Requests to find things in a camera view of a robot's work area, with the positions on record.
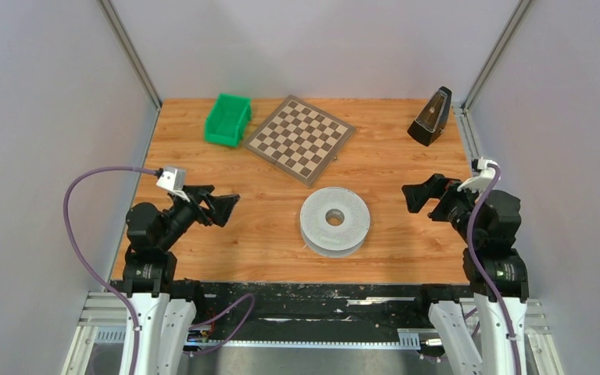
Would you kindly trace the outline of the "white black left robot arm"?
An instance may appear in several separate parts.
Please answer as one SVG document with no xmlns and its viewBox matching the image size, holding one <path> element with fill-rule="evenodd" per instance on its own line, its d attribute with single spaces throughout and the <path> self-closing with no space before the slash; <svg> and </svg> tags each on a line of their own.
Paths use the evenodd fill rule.
<svg viewBox="0 0 600 375">
<path fill-rule="evenodd" d="M 205 319 L 207 301 L 200 284 L 173 297 L 177 257 L 171 248 L 195 223 L 224 227 L 241 197 L 213 195 L 212 185 L 184 185 L 168 191 L 171 206 L 136 204 L 126 215 L 127 239 L 122 292 L 127 306 L 127 336 L 122 374 L 173 374 L 192 323 Z"/>
</svg>

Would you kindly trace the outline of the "white perforated cable spool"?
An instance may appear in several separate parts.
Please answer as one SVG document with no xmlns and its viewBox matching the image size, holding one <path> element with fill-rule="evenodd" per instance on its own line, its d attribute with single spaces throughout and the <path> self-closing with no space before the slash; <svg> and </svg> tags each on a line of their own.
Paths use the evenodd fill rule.
<svg viewBox="0 0 600 375">
<path fill-rule="evenodd" d="M 368 206 L 355 192 L 325 187 L 302 204 L 299 226 L 305 245 L 328 258 L 355 253 L 366 240 L 371 224 Z"/>
</svg>

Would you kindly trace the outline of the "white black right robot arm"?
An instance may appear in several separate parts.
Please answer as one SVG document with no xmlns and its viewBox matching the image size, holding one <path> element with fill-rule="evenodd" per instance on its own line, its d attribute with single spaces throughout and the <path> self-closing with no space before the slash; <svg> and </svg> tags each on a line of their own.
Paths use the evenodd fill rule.
<svg viewBox="0 0 600 375">
<path fill-rule="evenodd" d="M 429 213 L 434 222 L 449 223 L 465 241 L 463 271 L 469 281 L 480 333 L 476 344 L 466 328 L 460 300 L 447 286 L 427 285 L 415 315 L 434 326 L 455 374 L 525 374 L 524 348 L 528 272 L 515 249 L 520 228 L 520 200 L 496 189 L 495 165 L 460 181 L 436 173 L 422 184 L 402 187 L 407 209 L 418 213 L 436 199 Z"/>
</svg>

